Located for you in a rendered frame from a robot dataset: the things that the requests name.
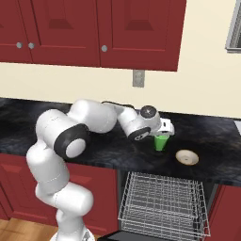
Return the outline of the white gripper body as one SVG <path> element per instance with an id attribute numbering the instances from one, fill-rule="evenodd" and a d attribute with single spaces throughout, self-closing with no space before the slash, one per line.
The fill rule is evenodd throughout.
<path id="1" fill-rule="evenodd" d="M 174 135 L 174 127 L 171 126 L 167 126 L 167 127 L 161 127 L 156 134 L 158 136 L 173 136 Z"/>

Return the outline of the green cup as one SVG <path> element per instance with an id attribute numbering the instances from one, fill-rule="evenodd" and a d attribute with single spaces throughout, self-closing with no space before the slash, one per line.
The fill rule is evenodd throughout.
<path id="1" fill-rule="evenodd" d="M 168 139 L 169 138 L 167 136 L 155 136 L 154 137 L 154 147 L 155 147 L 155 149 L 157 151 L 161 152 L 164 149 Z"/>

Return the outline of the beige bowl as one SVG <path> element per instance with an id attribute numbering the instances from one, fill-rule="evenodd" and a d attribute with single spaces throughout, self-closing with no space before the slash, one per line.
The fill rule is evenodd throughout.
<path id="1" fill-rule="evenodd" d="M 198 155 L 190 150 L 180 150 L 175 154 L 175 157 L 180 163 L 187 166 L 193 166 L 199 162 Z"/>

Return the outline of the red upper cupboard door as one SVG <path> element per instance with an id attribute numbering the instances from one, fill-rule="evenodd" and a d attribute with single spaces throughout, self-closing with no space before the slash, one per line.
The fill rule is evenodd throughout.
<path id="1" fill-rule="evenodd" d="M 97 0 L 101 65 L 175 72 L 185 7 L 186 0 Z"/>
<path id="2" fill-rule="evenodd" d="M 19 1 L 34 63 L 100 66 L 96 0 Z"/>
<path id="3" fill-rule="evenodd" d="M 17 42 L 23 47 L 18 49 Z M 19 0 L 0 0 L 0 62 L 31 63 Z"/>

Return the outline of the black dishwasher door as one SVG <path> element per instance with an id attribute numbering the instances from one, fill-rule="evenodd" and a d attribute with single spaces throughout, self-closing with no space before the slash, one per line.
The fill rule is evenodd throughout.
<path id="1" fill-rule="evenodd" d="M 97 241 L 196 241 L 196 240 L 174 240 L 163 237 L 154 237 L 145 234 L 130 233 L 126 231 L 116 231 L 106 234 L 97 239 Z"/>

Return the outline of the red lower cupboard front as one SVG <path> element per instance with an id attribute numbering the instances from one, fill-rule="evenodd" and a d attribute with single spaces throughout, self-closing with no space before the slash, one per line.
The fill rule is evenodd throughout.
<path id="1" fill-rule="evenodd" d="M 211 235 L 204 241 L 241 241 L 241 187 L 218 187 L 209 225 Z"/>
<path id="2" fill-rule="evenodd" d="M 117 172 L 68 163 L 70 181 L 89 189 L 94 197 L 84 216 L 87 227 L 104 235 L 119 228 Z M 0 153 L 0 218 L 11 217 L 56 226 L 56 209 L 35 196 L 37 182 L 22 156 Z"/>

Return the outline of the grey wall socket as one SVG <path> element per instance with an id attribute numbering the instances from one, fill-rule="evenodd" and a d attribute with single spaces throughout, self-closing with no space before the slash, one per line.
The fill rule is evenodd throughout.
<path id="1" fill-rule="evenodd" d="M 137 88 L 143 88 L 145 81 L 144 70 L 133 70 L 133 86 Z"/>

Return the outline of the grey window frame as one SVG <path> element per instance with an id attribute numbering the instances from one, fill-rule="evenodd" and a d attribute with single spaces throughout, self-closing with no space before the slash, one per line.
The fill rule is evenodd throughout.
<path id="1" fill-rule="evenodd" d="M 241 54 L 241 0 L 236 0 L 225 44 L 228 53 Z"/>

